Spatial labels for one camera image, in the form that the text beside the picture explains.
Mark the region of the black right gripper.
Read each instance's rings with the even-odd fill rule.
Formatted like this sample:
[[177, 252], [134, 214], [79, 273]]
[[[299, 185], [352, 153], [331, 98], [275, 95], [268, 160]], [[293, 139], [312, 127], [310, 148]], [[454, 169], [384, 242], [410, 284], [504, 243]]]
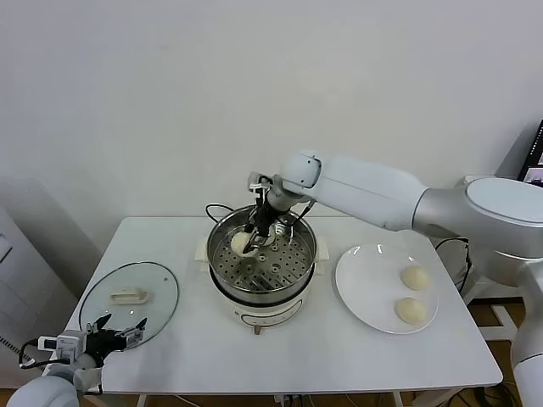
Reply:
[[264, 201], [258, 207], [254, 217], [254, 223], [248, 222], [244, 226], [244, 232], [252, 233], [254, 229], [258, 237], [251, 237], [245, 246], [245, 253], [252, 255], [262, 246], [262, 237], [269, 237], [269, 228], [277, 218], [277, 211], [267, 202]]

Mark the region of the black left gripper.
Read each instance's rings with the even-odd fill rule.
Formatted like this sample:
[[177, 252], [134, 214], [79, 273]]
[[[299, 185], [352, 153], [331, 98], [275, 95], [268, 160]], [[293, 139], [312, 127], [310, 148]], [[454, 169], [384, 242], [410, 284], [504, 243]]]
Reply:
[[142, 340], [148, 319], [143, 318], [134, 327], [123, 331], [106, 331], [104, 328], [111, 315], [98, 317], [94, 322], [86, 324], [86, 348], [97, 367], [103, 367], [105, 359], [114, 351], [125, 351], [135, 348]]

